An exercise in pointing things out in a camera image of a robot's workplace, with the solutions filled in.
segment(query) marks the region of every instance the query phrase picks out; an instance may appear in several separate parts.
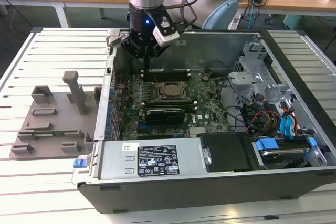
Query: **cpu socket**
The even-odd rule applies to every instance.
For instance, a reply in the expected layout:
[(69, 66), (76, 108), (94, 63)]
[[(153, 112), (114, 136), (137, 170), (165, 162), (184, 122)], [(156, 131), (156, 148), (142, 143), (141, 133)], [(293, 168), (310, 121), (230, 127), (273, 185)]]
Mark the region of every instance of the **cpu socket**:
[(159, 83), (159, 99), (161, 101), (190, 100), (190, 98), (187, 96), (184, 82)]

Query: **screw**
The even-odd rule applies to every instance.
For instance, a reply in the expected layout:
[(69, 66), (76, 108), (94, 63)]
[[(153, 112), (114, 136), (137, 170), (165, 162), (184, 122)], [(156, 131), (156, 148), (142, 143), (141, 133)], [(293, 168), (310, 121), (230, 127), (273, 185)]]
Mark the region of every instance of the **screw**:
[(210, 158), (209, 158), (209, 157), (205, 157), (205, 158), (204, 158), (204, 163), (205, 163), (206, 165), (210, 165), (210, 164), (211, 164), (211, 160), (210, 160)]

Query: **desk leg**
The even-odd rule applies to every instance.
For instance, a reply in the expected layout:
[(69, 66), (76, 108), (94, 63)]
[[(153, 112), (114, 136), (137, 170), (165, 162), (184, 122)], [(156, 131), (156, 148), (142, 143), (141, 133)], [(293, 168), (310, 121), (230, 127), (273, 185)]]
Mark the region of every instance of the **desk leg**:
[(99, 8), (99, 14), (100, 14), (100, 18), (102, 18), (102, 19), (106, 18), (104, 8)]
[(7, 16), (8, 15), (8, 11), (7, 11), (7, 9), (4, 5), (0, 5), (0, 15), (1, 16)]
[(66, 7), (64, 6), (63, 2), (59, 2), (54, 6), (56, 13), (57, 13), (57, 17), (58, 20), (61, 24), (62, 28), (69, 28), (71, 27), (71, 24), (67, 18), (67, 14), (66, 14)]

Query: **power supply label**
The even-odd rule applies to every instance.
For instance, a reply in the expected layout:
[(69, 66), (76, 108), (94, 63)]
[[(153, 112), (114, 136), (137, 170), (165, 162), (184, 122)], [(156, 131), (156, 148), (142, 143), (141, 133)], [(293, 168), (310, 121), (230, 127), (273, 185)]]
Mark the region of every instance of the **power supply label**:
[(138, 175), (180, 174), (176, 145), (138, 147)]

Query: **green circuit board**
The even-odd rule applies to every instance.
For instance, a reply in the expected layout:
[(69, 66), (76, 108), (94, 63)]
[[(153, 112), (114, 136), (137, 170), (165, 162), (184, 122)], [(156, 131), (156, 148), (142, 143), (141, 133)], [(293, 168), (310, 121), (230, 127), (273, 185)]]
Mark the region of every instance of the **green circuit board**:
[(195, 137), (193, 132), (228, 131), (229, 124), (223, 116), (218, 100), (218, 79), (202, 80), (205, 72), (191, 72), (187, 82), (178, 84), (185, 90), (183, 99), (197, 101), (195, 113), (185, 113), (184, 122), (179, 125), (147, 125), (141, 116), (141, 102), (160, 99), (158, 82), (143, 83), (140, 77), (133, 76), (127, 83), (127, 105), (123, 107), (124, 122), (121, 127), (121, 140)]

